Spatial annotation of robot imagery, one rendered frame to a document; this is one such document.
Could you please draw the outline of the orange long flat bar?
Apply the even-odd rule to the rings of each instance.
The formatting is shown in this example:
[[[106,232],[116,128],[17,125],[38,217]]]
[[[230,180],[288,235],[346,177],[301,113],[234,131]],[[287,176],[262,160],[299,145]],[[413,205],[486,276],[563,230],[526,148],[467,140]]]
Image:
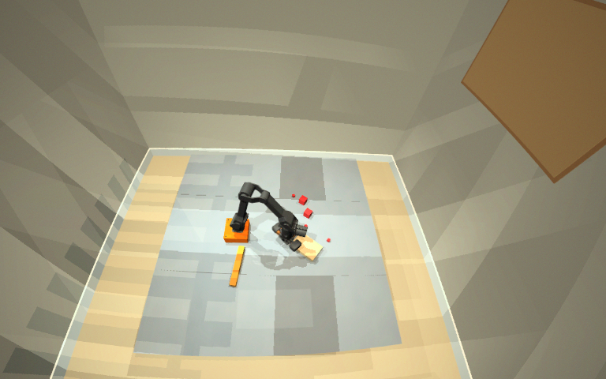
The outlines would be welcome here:
[[[233,272],[232,272],[232,276],[230,278],[230,286],[231,287],[236,287],[237,286],[237,282],[238,282],[238,276],[239,276],[239,272],[241,269],[241,264],[242,264],[242,258],[245,252],[245,247],[244,246],[238,246],[238,251],[237,251],[237,256],[236,256],[236,260],[234,262],[234,267],[233,267]]]

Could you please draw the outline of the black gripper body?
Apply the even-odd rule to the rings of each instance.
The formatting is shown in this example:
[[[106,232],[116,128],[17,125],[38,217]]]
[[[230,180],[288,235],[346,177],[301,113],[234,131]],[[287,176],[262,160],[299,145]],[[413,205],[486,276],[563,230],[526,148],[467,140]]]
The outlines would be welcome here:
[[[301,242],[300,242],[298,239],[293,240],[293,239],[294,239],[294,237],[292,237],[292,233],[291,233],[290,235],[284,235],[284,234],[282,233],[282,228],[281,228],[281,227],[278,227],[278,225],[279,225],[279,223],[275,224],[275,225],[274,225],[274,226],[271,228],[271,230],[272,230],[272,231],[274,231],[275,233],[276,233],[277,231],[280,231],[280,234],[279,234],[279,235],[280,235],[280,237],[281,237],[281,238],[283,238],[285,241],[287,241],[287,242],[290,244],[290,245],[289,245],[290,249],[291,249],[293,252],[295,252],[295,251],[296,251],[296,250],[297,250],[297,249],[298,249],[298,248],[301,246]]]

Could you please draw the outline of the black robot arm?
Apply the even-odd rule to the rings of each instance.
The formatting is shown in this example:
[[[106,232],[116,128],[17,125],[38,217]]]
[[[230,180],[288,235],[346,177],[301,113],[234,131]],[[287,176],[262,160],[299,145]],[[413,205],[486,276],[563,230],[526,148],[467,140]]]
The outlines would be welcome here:
[[[257,190],[260,193],[259,197],[252,197],[254,191]],[[286,211],[271,195],[268,191],[262,189],[257,184],[252,182],[244,182],[239,194],[238,200],[240,200],[238,212],[235,212],[233,219],[230,222],[230,227],[234,233],[242,233],[245,229],[246,220],[249,218],[249,214],[246,212],[249,203],[260,202],[264,204],[270,211],[272,211],[279,220],[278,227],[282,228],[284,235],[290,235],[292,237],[299,236],[305,238],[308,227],[298,225],[298,219],[295,215]]]

